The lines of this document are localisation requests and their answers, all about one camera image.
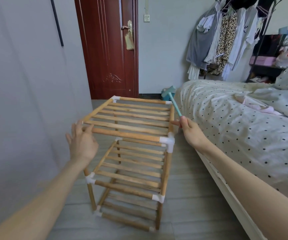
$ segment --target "pink box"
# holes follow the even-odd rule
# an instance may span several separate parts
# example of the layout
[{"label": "pink box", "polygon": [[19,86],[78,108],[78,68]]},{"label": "pink box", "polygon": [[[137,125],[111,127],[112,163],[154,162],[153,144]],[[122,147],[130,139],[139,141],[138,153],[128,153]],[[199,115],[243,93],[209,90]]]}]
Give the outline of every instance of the pink box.
[{"label": "pink box", "polygon": [[[250,59],[250,65],[252,65],[254,63],[254,59],[255,59],[255,56],[252,56]],[[255,64],[270,67],[274,64],[275,60],[276,60],[276,57],[258,56]]]}]

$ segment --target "teal hammer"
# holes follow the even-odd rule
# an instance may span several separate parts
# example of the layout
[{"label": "teal hammer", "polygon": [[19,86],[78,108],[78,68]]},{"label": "teal hammer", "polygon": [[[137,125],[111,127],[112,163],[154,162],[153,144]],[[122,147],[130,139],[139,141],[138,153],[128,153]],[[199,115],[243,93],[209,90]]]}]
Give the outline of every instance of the teal hammer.
[{"label": "teal hammer", "polygon": [[173,86],[171,86],[168,89],[166,89],[165,92],[162,93],[162,97],[165,97],[167,95],[170,96],[170,99],[174,105],[174,108],[176,109],[176,112],[178,113],[179,117],[181,117],[182,114],[181,114],[181,112],[180,112],[180,110],[179,110],[179,108],[178,108],[178,106],[177,106],[177,104],[176,104],[176,102],[172,96],[172,93],[174,93],[175,91],[176,91],[176,89]]}]

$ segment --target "white wall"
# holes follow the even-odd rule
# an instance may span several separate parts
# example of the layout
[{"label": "white wall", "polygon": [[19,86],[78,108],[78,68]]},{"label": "white wall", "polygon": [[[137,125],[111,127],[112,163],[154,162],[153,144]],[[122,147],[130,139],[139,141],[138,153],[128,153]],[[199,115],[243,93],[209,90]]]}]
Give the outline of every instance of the white wall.
[{"label": "white wall", "polygon": [[64,48],[50,0],[0,0],[0,222],[58,173],[64,133],[92,110],[74,0],[61,1]]},{"label": "white wall", "polygon": [[[160,93],[187,81],[187,46],[198,18],[214,0],[149,0],[150,23],[143,22],[145,0],[138,0],[139,93]],[[273,14],[268,34],[288,26],[288,0]],[[245,81],[252,52],[244,54],[228,81]]]}]

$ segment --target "gray garment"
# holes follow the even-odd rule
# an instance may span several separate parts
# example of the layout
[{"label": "gray garment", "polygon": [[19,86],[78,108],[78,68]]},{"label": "gray garment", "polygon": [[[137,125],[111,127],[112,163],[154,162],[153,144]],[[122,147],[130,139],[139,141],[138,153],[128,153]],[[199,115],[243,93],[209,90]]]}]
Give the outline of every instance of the gray garment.
[{"label": "gray garment", "polygon": [[[200,20],[204,17],[208,17],[210,15],[215,14],[214,21],[212,23],[211,28],[207,33],[200,32],[197,30],[197,25],[200,22]],[[199,19],[198,22],[195,25],[195,28],[193,30],[189,48],[187,50],[186,54],[186,60],[196,66],[197,68],[202,68],[204,70],[207,70],[206,66],[208,65],[206,62],[204,62],[204,59],[206,58],[211,43],[214,37],[215,29],[218,24],[218,20],[220,18],[220,12],[216,10],[215,7],[211,8],[209,11],[205,12]]]}]

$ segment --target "door handle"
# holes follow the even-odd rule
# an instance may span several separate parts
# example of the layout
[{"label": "door handle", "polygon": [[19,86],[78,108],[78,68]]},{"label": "door handle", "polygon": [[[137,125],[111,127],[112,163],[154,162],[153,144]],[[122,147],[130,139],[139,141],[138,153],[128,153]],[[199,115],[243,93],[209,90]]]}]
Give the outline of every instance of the door handle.
[{"label": "door handle", "polygon": [[127,26],[123,25],[122,29],[128,29],[128,31],[130,32],[130,34],[133,36],[133,29],[132,29],[132,21],[128,20],[127,21]]}]

